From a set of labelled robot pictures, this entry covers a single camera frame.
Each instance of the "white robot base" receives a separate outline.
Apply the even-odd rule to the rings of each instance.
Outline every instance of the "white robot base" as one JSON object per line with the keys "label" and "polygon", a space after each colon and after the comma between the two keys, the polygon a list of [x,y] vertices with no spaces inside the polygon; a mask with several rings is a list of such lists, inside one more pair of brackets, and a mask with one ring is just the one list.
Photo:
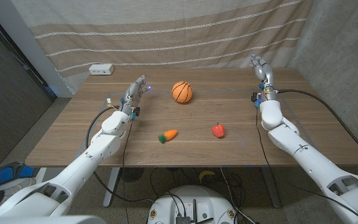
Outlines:
{"label": "white robot base", "polygon": [[148,224],[229,224],[235,214],[230,202],[219,193],[203,186],[184,185],[169,190],[153,203]]}

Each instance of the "yellow object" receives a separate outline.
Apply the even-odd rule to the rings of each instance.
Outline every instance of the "yellow object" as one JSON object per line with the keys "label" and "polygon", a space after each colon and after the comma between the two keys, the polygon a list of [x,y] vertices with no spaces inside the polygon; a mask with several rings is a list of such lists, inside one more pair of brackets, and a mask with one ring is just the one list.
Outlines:
{"label": "yellow object", "polygon": [[180,81],[174,84],[172,96],[179,103],[186,103],[193,96],[193,89],[188,82]]}
{"label": "yellow object", "polygon": [[202,171],[202,172],[199,174],[199,176],[198,176],[198,178],[199,178],[199,180],[200,180],[200,184],[201,184],[201,181],[203,180],[203,177],[204,177],[205,175],[215,175],[215,173],[212,172],[212,171],[210,171],[210,170],[204,170],[204,171]]}

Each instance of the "wooden table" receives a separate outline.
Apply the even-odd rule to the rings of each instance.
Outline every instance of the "wooden table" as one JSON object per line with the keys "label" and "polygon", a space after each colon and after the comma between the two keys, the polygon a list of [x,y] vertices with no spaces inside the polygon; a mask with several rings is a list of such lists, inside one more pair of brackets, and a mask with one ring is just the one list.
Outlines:
{"label": "wooden table", "polygon": [[[295,69],[273,71],[276,89],[298,89],[316,94]],[[252,93],[260,91],[259,81],[251,68],[116,70],[108,76],[89,76],[30,153],[26,164],[67,166],[85,149],[86,131],[93,118],[106,107],[106,98],[110,97],[114,105],[119,105],[126,89],[142,74],[146,75],[152,89],[143,95],[140,116],[133,120],[124,158],[126,167],[266,164],[255,127],[255,106],[250,101]],[[171,94],[173,84],[179,81],[189,82],[194,91],[192,99],[184,105],[177,103]],[[358,165],[358,145],[320,102],[299,93],[282,93],[278,99],[283,115],[298,126],[306,141],[337,165]],[[101,116],[93,134],[100,130],[101,122],[111,113],[112,110]],[[223,139],[211,133],[216,123],[225,126]],[[296,166],[296,161],[274,146],[267,132],[258,125],[269,163]],[[177,129],[178,135],[161,144],[158,135],[169,129]],[[126,137],[116,155],[106,159],[102,166],[122,166]]]}

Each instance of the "white power outlet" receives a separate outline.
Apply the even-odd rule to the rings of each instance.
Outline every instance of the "white power outlet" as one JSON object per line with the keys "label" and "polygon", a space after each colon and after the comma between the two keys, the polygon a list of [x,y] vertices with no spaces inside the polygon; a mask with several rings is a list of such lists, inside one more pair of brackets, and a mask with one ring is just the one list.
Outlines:
{"label": "white power outlet", "polygon": [[94,64],[89,68],[91,75],[111,75],[114,71],[112,64]]}

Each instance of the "black fan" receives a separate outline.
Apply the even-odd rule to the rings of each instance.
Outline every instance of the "black fan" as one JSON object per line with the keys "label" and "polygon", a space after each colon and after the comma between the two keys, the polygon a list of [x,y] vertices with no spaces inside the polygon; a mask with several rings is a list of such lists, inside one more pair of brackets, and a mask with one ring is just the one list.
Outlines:
{"label": "black fan", "polygon": [[124,167],[121,172],[121,180],[125,183],[139,180],[144,173],[144,168]]}

